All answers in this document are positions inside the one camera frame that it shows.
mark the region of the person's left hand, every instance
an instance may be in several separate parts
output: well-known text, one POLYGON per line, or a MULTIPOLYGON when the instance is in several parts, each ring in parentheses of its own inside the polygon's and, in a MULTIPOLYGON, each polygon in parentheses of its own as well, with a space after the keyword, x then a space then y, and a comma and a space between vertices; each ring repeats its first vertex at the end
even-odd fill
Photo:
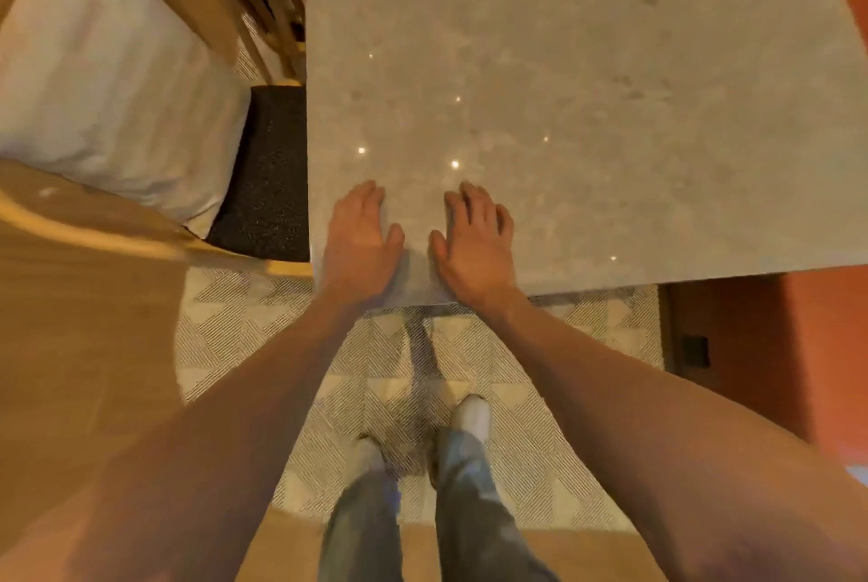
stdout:
POLYGON ((322 289, 363 306, 379 297, 395 275, 404 252, 404 230, 397 223, 383 239, 380 204, 385 189, 368 180, 341 198, 331 213, 325 243, 322 289))

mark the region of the person's left arm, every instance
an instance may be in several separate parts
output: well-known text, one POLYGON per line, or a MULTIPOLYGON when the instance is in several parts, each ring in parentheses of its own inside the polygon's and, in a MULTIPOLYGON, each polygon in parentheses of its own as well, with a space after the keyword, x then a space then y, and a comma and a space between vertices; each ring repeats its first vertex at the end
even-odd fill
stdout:
POLYGON ((382 236, 384 195, 368 181, 335 205, 307 312, 40 518, 0 579, 234 579, 331 359, 404 250, 400 226, 382 236))

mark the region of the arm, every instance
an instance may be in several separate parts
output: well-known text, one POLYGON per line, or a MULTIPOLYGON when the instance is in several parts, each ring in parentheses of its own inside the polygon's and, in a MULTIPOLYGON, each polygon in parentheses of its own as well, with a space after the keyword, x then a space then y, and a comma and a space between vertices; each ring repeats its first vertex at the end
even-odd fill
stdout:
POLYGON ((512 220, 446 195, 440 276, 523 365, 561 430, 672 580, 868 579, 868 490, 792 434, 613 351, 515 287, 512 220))
POLYGON ((383 197, 370 181, 339 201, 307 312, 32 525, 0 578, 234 579, 332 357, 402 254, 383 197))

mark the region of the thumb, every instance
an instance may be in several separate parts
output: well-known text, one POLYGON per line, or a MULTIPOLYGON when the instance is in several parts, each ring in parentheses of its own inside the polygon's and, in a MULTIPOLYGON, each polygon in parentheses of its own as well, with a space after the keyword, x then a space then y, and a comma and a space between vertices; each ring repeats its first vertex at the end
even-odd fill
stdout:
POLYGON ((446 239, 443 233, 439 230, 431 230, 428 237, 431 247, 431 253, 434 255, 434 261, 437 262, 438 269, 446 263, 449 257, 449 248, 446 246, 446 239))
POLYGON ((389 233, 385 237, 385 247, 396 262, 404 252, 404 238, 404 229, 400 225, 393 223, 389 226, 389 233))

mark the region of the beige rug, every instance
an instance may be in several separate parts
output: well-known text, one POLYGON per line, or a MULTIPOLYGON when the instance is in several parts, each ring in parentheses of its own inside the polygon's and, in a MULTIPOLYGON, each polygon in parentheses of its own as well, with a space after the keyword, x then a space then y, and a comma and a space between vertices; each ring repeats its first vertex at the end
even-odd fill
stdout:
MULTIPOLYGON (((292 323, 310 296, 304 280, 189 270, 175 335, 184 400, 194 401, 292 323)), ((570 325, 662 367, 656 287, 546 303, 570 325)), ((425 464, 430 434, 467 393, 491 402, 491 466, 520 527, 632 529, 573 454, 515 358, 460 306, 391 310, 359 320, 323 381, 274 504, 328 520, 343 489, 348 447, 368 433, 383 443, 401 475, 400 520, 433 522, 435 493, 425 464)))

